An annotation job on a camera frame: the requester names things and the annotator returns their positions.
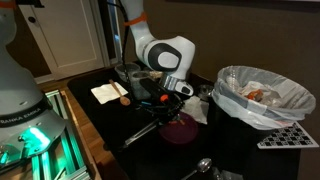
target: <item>black trash can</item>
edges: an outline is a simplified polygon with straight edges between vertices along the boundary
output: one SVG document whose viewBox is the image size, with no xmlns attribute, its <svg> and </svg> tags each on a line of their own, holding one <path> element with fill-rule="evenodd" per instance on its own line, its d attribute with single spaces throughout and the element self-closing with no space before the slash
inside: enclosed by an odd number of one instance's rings
<svg viewBox="0 0 320 180">
<path fill-rule="evenodd" d="M 246 164 L 257 144 L 275 130 L 258 130 L 238 118 L 230 117 L 215 102 L 210 102 L 213 112 L 211 125 L 213 143 L 211 151 L 215 165 L 221 170 L 243 174 Z"/>
</svg>

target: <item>purple bowl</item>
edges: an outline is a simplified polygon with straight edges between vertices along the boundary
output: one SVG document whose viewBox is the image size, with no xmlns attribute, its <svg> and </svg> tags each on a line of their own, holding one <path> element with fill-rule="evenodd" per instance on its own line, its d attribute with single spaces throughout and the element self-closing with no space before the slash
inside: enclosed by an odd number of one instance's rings
<svg viewBox="0 0 320 180">
<path fill-rule="evenodd" d="M 179 112 L 179 116 L 183 122 L 167 123 L 159 129 L 159 133 L 163 139 L 172 144 L 188 144 L 197 136 L 198 124 L 187 113 Z"/>
</svg>

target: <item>wooden spoon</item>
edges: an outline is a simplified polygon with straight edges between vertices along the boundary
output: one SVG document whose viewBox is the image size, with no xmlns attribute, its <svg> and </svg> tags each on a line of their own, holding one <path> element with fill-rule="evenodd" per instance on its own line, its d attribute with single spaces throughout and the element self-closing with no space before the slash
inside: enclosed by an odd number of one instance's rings
<svg viewBox="0 0 320 180">
<path fill-rule="evenodd" d="M 124 105 L 124 106 L 129 106 L 130 103 L 131 103 L 131 102 L 130 102 L 130 99 L 127 98 L 127 97 L 125 97 L 125 96 L 123 96 L 123 95 L 121 94 L 121 92 L 119 91 L 118 87 L 116 86 L 116 84 L 113 82 L 112 79 L 109 80 L 109 83 L 112 85 L 113 89 L 115 89 L 115 90 L 117 91 L 117 93 L 119 94 L 119 96 L 120 96 L 120 103 L 121 103 L 122 105 Z"/>
</svg>

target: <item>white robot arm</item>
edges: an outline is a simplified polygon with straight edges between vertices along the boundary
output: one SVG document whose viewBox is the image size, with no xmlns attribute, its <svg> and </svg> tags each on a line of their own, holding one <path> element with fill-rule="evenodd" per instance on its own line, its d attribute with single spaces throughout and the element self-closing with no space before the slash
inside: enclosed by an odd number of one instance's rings
<svg viewBox="0 0 320 180">
<path fill-rule="evenodd" d="M 156 71 L 164 72 L 160 84 L 170 91 L 191 96 L 193 88 L 185 82 L 191 66 L 195 45 L 186 38 L 157 40 L 149 31 L 143 0 L 121 0 L 129 19 L 136 53 L 140 61 Z"/>
<path fill-rule="evenodd" d="M 0 170 L 45 152 L 65 128 L 32 74 L 6 50 L 15 37 L 12 0 L 0 0 Z"/>
</svg>

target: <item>black cable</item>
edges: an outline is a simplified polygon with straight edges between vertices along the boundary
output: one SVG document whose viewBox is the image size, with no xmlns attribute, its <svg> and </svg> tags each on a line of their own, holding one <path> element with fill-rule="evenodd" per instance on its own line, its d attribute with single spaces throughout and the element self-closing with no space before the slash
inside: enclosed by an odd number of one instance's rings
<svg viewBox="0 0 320 180">
<path fill-rule="evenodd" d="M 118 4 L 113 4 L 113 3 L 110 3 L 110 2 L 107 2 L 107 3 L 109 5 L 118 7 L 120 9 L 121 13 L 122 13 L 124 21 L 125 22 L 129 21 L 127 12 L 125 11 L 125 9 L 124 9 L 124 7 L 123 7 L 123 5 L 122 5 L 120 0 L 118 0 L 119 5 Z M 123 39 L 123 44 L 122 44 L 121 59 L 122 59 L 122 65 L 123 65 L 123 69 L 124 69 L 124 74 L 125 74 L 126 80 L 127 80 L 127 85 L 129 86 L 130 99 L 131 99 L 132 102 L 134 102 L 135 101 L 135 97 L 134 97 L 134 94 L 133 94 L 133 88 L 132 88 L 131 80 L 130 80 L 130 77 L 129 77 L 129 73 L 128 73 L 128 69 L 127 69 L 126 61 L 125 61 L 125 54 L 126 54 L 126 47 L 127 47 L 129 30 L 130 30 L 129 26 L 126 26 L 125 29 L 124 29 L 124 39 Z"/>
</svg>

